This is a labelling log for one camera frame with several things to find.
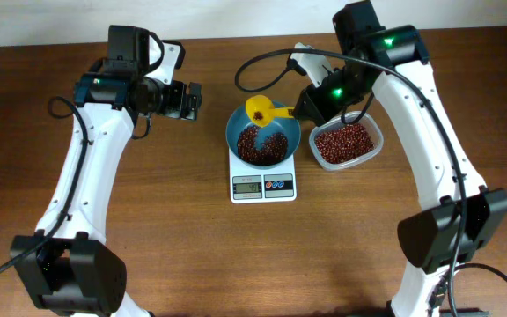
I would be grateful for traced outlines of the blue plastic bowl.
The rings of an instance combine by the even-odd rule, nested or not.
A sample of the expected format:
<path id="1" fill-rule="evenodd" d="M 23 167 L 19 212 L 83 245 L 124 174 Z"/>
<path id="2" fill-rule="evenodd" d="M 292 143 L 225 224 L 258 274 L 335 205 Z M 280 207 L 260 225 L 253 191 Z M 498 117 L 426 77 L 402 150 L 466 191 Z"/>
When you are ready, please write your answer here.
<path id="1" fill-rule="evenodd" d="M 237 108 L 227 122 L 226 142 L 232 154 L 246 166 L 269 169 L 293 156 L 301 140 L 300 124 L 295 119 L 275 118 L 260 128 Z"/>

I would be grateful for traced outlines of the red adzuki beans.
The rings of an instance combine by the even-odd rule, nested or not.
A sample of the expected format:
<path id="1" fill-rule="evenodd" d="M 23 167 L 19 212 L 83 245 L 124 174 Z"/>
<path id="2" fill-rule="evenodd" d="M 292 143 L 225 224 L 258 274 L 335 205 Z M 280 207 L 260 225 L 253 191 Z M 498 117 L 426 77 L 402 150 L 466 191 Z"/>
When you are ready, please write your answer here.
<path id="1" fill-rule="evenodd" d="M 318 153 L 327 163 L 335 165 L 346 163 L 376 148 L 371 135 L 360 123 L 363 118 L 363 115 L 358 115 L 352 120 L 346 120 L 346 123 L 340 121 L 340 128 L 320 132 L 314 138 Z M 281 163 L 288 156 L 287 136 L 283 132 L 276 132 L 258 143 L 260 131 L 261 128 L 253 124 L 239 133 L 236 142 L 238 157 L 257 166 Z"/>

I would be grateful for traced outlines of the yellow plastic measuring scoop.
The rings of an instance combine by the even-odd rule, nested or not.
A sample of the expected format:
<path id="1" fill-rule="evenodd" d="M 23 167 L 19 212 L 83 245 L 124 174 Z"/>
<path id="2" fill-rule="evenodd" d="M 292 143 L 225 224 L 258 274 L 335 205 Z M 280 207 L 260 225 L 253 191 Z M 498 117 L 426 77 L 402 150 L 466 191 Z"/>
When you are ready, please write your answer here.
<path id="1" fill-rule="evenodd" d="M 246 114 L 251 122 L 260 128 L 268 126 L 275 118 L 293 119 L 293 107 L 277 108 L 264 95 L 256 95 L 246 101 Z"/>

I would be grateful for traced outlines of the clear plastic bean container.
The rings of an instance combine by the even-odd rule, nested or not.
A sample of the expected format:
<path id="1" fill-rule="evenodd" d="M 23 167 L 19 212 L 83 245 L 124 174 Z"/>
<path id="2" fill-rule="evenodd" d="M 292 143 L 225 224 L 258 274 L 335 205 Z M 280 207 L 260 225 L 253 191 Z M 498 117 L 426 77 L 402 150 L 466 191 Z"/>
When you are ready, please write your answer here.
<path id="1" fill-rule="evenodd" d="M 329 172 L 361 165 L 377 156 L 384 137 L 377 123 L 368 115 L 353 125 L 346 125 L 340 116 L 316 127 L 309 136 L 312 154 Z"/>

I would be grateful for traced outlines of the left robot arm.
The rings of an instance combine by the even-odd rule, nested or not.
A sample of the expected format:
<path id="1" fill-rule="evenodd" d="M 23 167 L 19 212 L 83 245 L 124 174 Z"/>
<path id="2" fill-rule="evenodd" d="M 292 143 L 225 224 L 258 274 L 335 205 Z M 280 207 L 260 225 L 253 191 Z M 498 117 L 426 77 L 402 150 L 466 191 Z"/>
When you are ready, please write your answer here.
<path id="1" fill-rule="evenodd" d="M 136 26 L 110 26 L 107 55 L 67 101 L 73 130 L 57 187 L 30 236 L 11 243 L 33 304 L 59 316 L 144 316 L 127 292 L 124 261 L 106 245 L 107 210 L 121 155 L 139 119 L 193 121 L 201 87 L 173 79 L 185 49 Z"/>

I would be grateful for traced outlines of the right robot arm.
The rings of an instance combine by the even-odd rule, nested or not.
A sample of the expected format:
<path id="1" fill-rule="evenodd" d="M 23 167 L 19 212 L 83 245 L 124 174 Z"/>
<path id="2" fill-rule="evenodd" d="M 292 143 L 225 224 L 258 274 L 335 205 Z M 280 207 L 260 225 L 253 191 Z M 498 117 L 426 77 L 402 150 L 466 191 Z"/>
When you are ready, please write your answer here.
<path id="1" fill-rule="evenodd" d="M 333 18 L 344 64 L 304 45 L 291 58 L 310 77 L 294 115 L 317 125 L 372 94 L 391 120 L 415 178 L 421 211 L 400 221 L 406 257 L 391 316 L 437 316 L 452 303 L 453 278 L 471 268 L 507 214 L 507 193 L 489 189 L 465 154 L 438 96 L 430 55 L 411 25 L 386 28 L 369 1 L 347 4 Z"/>

